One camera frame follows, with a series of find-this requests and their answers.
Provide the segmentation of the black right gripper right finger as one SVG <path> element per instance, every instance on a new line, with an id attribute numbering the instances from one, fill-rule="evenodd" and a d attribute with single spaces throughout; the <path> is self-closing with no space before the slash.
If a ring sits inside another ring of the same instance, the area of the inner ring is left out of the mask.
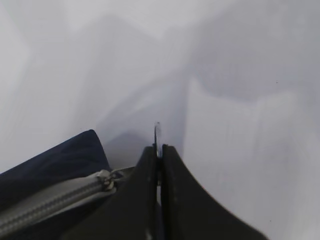
<path id="1" fill-rule="evenodd" d="M 197 182 L 173 146 L 162 147 L 161 203 L 167 240 L 265 240 Z"/>

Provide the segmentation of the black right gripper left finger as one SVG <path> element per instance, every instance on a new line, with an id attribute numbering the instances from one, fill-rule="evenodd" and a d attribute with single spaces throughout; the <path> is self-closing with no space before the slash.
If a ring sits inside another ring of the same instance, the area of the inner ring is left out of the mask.
<path id="1" fill-rule="evenodd" d="M 129 179 L 64 240 L 155 240 L 156 157 L 145 147 Z"/>

